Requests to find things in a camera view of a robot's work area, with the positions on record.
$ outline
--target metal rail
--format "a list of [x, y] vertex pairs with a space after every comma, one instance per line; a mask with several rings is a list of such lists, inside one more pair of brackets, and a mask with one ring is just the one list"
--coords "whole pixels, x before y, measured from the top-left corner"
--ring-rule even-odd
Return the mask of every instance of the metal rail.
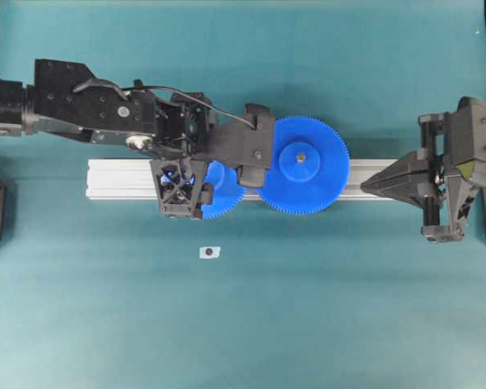
[[[339, 200], [385, 200], [360, 190], [360, 184], [395, 160], [351, 160], [346, 189]], [[156, 200], [149, 160], [89, 160], [87, 197], [92, 200]], [[248, 190], [244, 200], [261, 200]]]

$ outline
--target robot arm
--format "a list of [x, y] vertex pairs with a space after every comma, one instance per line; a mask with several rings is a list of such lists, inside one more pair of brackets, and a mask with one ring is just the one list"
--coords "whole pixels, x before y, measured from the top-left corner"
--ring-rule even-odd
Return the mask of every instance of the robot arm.
[[[152, 88], [174, 91], [169, 101]], [[216, 112], [231, 121], [218, 123]], [[152, 158], [160, 211], [202, 218], [213, 197], [204, 183], [218, 160], [237, 171], [240, 185], [261, 188], [271, 167], [275, 119], [248, 104], [242, 117], [214, 107], [202, 93], [148, 87], [119, 88], [82, 63], [39, 59], [34, 85], [0, 80], [0, 135], [47, 132], [85, 143], [125, 145]]]

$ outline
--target teal table surface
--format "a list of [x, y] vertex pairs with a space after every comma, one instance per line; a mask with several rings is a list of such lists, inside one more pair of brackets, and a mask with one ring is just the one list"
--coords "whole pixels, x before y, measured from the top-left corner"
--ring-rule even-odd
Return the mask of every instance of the teal table surface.
[[[0, 78], [32, 83], [35, 58], [321, 118], [353, 158], [486, 103], [482, 0], [3, 2]], [[87, 160], [131, 156], [0, 139], [0, 389], [486, 388], [480, 201], [464, 242], [432, 245], [396, 202], [197, 222], [87, 200]]]

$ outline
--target screw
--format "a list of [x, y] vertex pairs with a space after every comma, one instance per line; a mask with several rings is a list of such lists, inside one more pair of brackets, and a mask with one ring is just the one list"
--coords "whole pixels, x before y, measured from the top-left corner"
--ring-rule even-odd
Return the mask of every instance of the screw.
[[306, 160], [306, 154], [304, 154], [303, 152], [297, 154], [297, 164], [303, 164], [305, 160]]
[[125, 107], [124, 105], [121, 105], [119, 107], [119, 109], [117, 110], [117, 113], [121, 118], [126, 118], [126, 117], [130, 116], [130, 110], [128, 109], [128, 107]]

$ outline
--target wire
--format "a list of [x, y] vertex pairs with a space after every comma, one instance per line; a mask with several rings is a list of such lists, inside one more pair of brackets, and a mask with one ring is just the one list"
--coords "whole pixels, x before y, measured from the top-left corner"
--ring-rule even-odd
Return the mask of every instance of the wire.
[[144, 85], [142, 88], [130, 87], [130, 88], [123, 88], [122, 90], [123, 91], [138, 91], [138, 90], [141, 90], [141, 89], [142, 90], [144, 90], [144, 89], [157, 89], [159, 91], [175, 92], [177, 95], [183, 96], [186, 99], [189, 99], [191, 101], [194, 101], [195, 103], [203, 105], [204, 107], [207, 107], [208, 109], [212, 109], [213, 111], [219, 113], [220, 115], [224, 115], [224, 116], [227, 116], [229, 118], [236, 119], [239, 122], [245, 123], [247, 126], [249, 126], [250, 128], [252, 128], [254, 130], [256, 128], [255, 125], [252, 122], [249, 122], [248, 120], [246, 120], [246, 119], [244, 119], [240, 116], [234, 115], [233, 113], [223, 111], [222, 109], [216, 108], [214, 105], [210, 105], [210, 104], [206, 103], [205, 101], [201, 101], [201, 100], [197, 99], [196, 97], [192, 97], [191, 95], [188, 95], [187, 93], [182, 92], [181, 90], [176, 89], [176, 88], [163, 87], [163, 86], [160, 86], [160, 85]]

